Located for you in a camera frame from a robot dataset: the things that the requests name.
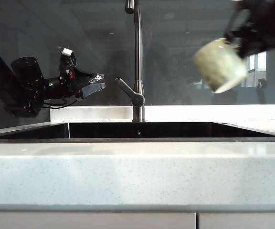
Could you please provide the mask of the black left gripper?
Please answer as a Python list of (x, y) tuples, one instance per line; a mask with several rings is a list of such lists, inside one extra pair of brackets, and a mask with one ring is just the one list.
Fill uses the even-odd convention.
[(97, 83), (105, 78), (102, 73), (86, 73), (73, 66), (60, 66), (60, 97), (86, 98), (106, 87)]

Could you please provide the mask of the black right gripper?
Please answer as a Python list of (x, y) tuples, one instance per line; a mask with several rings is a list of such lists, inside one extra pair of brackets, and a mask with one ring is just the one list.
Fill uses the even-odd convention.
[(238, 55), (241, 58), (275, 49), (275, 24), (256, 26), (247, 23), (240, 27), (239, 34), (241, 45)]

